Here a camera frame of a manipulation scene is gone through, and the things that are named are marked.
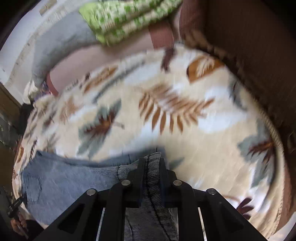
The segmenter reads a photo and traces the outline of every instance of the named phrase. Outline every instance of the bare skin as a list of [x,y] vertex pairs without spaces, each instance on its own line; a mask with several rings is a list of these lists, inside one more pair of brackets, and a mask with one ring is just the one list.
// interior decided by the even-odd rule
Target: bare skin
[[20,219],[20,222],[16,221],[14,218],[10,221],[11,223],[11,226],[12,226],[12,229],[13,231],[15,231],[17,234],[21,235],[21,236],[24,236],[23,233],[19,230],[18,226],[17,225],[20,225],[22,226],[23,228],[27,228],[27,223],[26,223],[26,220],[25,218],[20,214],[18,213],[18,217]]

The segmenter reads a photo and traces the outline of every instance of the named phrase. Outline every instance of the leaf pattern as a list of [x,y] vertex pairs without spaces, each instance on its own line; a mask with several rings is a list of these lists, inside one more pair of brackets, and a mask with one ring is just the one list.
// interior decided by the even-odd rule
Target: leaf pattern
[[37,116],[37,113],[38,113],[38,109],[35,108],[35,110],[33,110],[33,114],[32,114],[32,119],[31,119],[31,122],[33,122]]
[[21,186],[17,189],[17,193],[18,193],[18,196],[19,197],[22,195],[22,188],[21,188]]
[[65,124],[72,115],[81,109],[81,107],[82,106],[76,106],[74,104],[74,98],[71,96],[61,109],[61,113],[59,115],[60,121]]
[[90,72],[88,72],[88,73],[85,75],[84,83],[85,83],[86,81],[88,81],[90,77],[91,77],[91,74],[90,74]]
[[170,170],[174,170],[176,169],[178,166],[180,166],[182,164],[182,162],[184,161],[184,157],[180,158],[180,159],[176,159],[176,160],[172,160],[168,163],[168,167]]
[[130,68],[124,69],[118,76],[110,80],[107,84],[104,85],[104,87],[99,91],[99,93],[94,97],[92,103],[96,104],[98,99],[105,94],[105,92],[111,88],[113,85],[117,84],[119,81],[123,81],[130,73],[135,71],[140,66],[144,65],[145,61],[141,61],[139,63],[136,63],[135,65],[132,65]]
[[35,150],[35,146],[37,145],[37,139],[33,142],[33,145],[31,147],[31,151],[30,151],[30,158],[29,160],[32,160],[33,154],[34,154],[34,150]]
[[53,122],[53,118],[56,113],[57,113],[56,110],[52,111],[51,114],[49,115],[49,117],[45,120],[45,122],[43,123],[43,131],[45,131],[50,126],[50,124]]
[[247,214],[247,212],[254,209],[253,206],[247,205],[252,199],[249,197],[246,197],[238,206],[237,211],[246,219],[249,220],[251,218],[250,214]]
[[275,145],[264,122],[258,119],[257,134],[244,138],[237,146],[245,161],[256,163],[251,187],[257,186],[265,177],[271,183],[274,179]]
[[79,130],[79,137],[83,139],[77,154],[89,151],[89,158],[103,145],[106,136],[110,133],[112,126],[124,126],[115,122],[115,118],[121,109],[121,99],[116,101],[109,109],[101,107],[93,123],[87,124]]
[[261,154],[262,152],[265,152],[265,156],[263,158],[263,164],[265,168],[267,167],[267,163],[269,162],[270,158],[275,155],[275,146],[272,139],[268,139],[267,141],[263,141],[257,145],[254,145],[249,148],[248,154],[252,154],[252,156],[256,154]]
[[174,48],[168,48],[165,50],[165,55],[161,62],[160,69],[164,69],[165,72],[169,71],[169,65],[173,57],[176,55],[176,50]]
[[55,145],[58,140],[59,140],[59,138],[56,137],[56,134],[55,133],[52,134],[51,137],[49,139],[47,139],[47,144],[43,148],[42,151],[46,151],[49,153],[55,153]]
[[16,179],[18,176],[18,173],[16,173],[15,169],[12,171],[12,179]]
[[49,102],[44,104],[43,109],[38,113],[38,119],[40,119],[42,116],[46,114],[48,106],[49,106]]
[[20,150],[19,150],[19,153],[17,155],[17,157],[18,157],[17,163],[19,163],[21,161],[23,154],[24,154],[24,148],[22,146],[20,146]]
[[20,168],[20,173],[22,172],[22,170],[24,169],[24,164],[26,163],[27,161],[27,154],[25,155],[23,161],[22,161],[22,164],[21,164],[21,168]]
[[170,115],[170,132],[174,130],[176,122],[182,133],[184,122],[189,126],[191,123],[198,124],[197,118],[204,118],[202,111],[208,108],[214,99],[207,101],[192,101],[188,98],[179,97],[171,86],[159,84],[148,90],[142,90],[143,96],[139,101],[140,117],[145,114],[144,123],[152,116],[152,130],[160,120],[160,134],[163,133],[166,124],[166,115]]
[[31,137],[32,137],[32,135],[33,135],[34,130],[36,129],[36,127],[37,127],[37,123],[35,123],[32,127],[29,127],[29,131],[28,131],[28,133],[26,133],[24,135],[24,139],[29,138],[28,139],[28,141],[29,141],[31,139]]
[[70,86],[68,86],[65,91],[70,91],[72,90],[75,86],[77,86],[79,83],[79,80],[75,80],[74,82],[72,82],[72,84]]
[[84,89],[84,94],[86,94],[87,92],[89,92],[93,87],[98,86],[99,84],[101,84],[104,80],[106,80],[107,78],[109,78],[110,76],[112,76],[115,71],[117,70],[118,66],[112,66],[109,68],[105,68],[103,69],[99,75],[91,80],[85,87]]
[[247,108],[243,106],[241,98],[240,98],[240,91],[242,89],[242,85],[239,80],[231,75],[229,80],[229,97],[232,98],[233,103],[243,111],[247,111]]
[[189,82],[194,83],[221,66],[224,66],[224,64],[220,60],[202,55],[190,63],[187,68]]

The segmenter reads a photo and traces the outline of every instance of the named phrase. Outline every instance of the brown fern leaf print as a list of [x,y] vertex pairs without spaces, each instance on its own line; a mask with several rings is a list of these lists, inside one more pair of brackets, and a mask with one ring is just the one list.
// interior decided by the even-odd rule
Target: brown fern leaf print
[[57,113],[57,111],[54,110],[50,114],[50,116],[45,120],[45,122],[43,123],[43,131],[46,130],[50,126],[50,124],[53,122],[53,118],[54,118],[56,113]]
[[187,68],[187,77],[190,84],[211,74],[221,66],[224,66],[224,63],[211,56],[202,55],[198,57]]
[[19,163],[21,161],[23,154],[24,154],[24,148],[22,146],[20,146],[20,150],[19,150],[19,153],[17,155],[17,157],[18,157],[17,163]]
[[48,109],[49,102],[45,103],[42,110],[38,113],[38,119],[40,119],[42,116],[46,114],[46,111]]
[[19,188],[17,189],[17,193],[18,193],[18,196],[19,196],[19,197],[22,195],[22,188],[21,188],[21,187],[19,187]]
[[66,123],[66,121],[74,115],[78,110],[81,109],[82,106],[76,106],[74,104],[74,98],[71,96],[64,104],[64,106],[61,109],[61,113],[59,115],[59,120],[62,123]]
[[113,126],[119,126],[124,129],[124,125],[115,122],[121,109],[121,99],[114,102],[111,106],[102,106],[92,123],[88,123],[79,130],[81,145],[77,154],[89,152],[89,158],[99,151],[106,137],[110,134]]
[[238,206],[237,211],[246,219],[249,220],[251,218],[250,214],[247,214],[247,212],[254,209],[253,206],[247,205],[252,199],[247,197],[245,198]]
[[161,62],[160,69],[164,69],[165,72],[169,71],[169,65],[173,57],[176,55],[176,50],[174,48],[168,48],[165,50],[165,55],[163,57],[163,60]]
[[88,84],[85,86],[84,88],[84,94],[86,94],[87,92],[89,92],[93,87],[98,86],[99,84],[101,84],[104,80],[106,80],[107,78],[109,78],[110,76],[112,76],[115,71],[117,70],[118,66],[112,66],[112,67],[107,67],[104,68],[99,75],[88,82]]
[[59,138],[56,137],[56,134],[52,134],[51,137],[47,139],[47,144],[42,151],[46,151],[48,153],[55,153],[55,145],[58,140]]
[[29,127],[29,131],[24,135],[24,139],[29,138],[28,139],[28,141],[29,141],[31,139],[36,127],[37,127],[37,123],[33,124],[32,127]]
[[253,147],[250,147],[248,154],[261,154],[262,152],[266,151],[265,156],[263,158],[263,163],[266,164],[269,162],[270,158],[275,155],[275,146],[272,139],[269,139],[267,141],[261,142]]
[[24,167],[24,164],[26,163],[26,161],[27,161],[27,154],[25,154],[25,157],[22,160],[21,169],[20,169],[21,171],[24,169],[23,167]]
[[38,113],[38,109],[36,108],[35,110],[33,110],[31,122],[33,122],[35,120],[37,113]]
[[16,173],[15,169],[12,171],[12,179],[16,179],[18,174]]
[[72,89],[74,89],[77,85],[79,84],[79,80],[75,80],[71,85],[69,85],[65,91],[70,91]]
[[182,133],[184,123],[197,125],[198,118],[204,118],[202,112],[208,108],[214,99],[197,101],[180,97],[172,88],[166,84],[158,84],[148,90],[142,90],[143,96],[139,101],[140,117],[144,116],[144,123],[152,117],[152,130],[160,119],[160,134],[163,133],[167,121],[167,115],[170,116],[170,132],[174,130],[174,124]]
[[32,145],[32,147],[31,147],[30,158],[29,158],[29,160],[32,160],[32,158],[33,158],[33,154],[34,154],[34,151],[35,151],[35,147],[36,147],[36,145],[37,145],[37,139],[33,142],[33,145]]

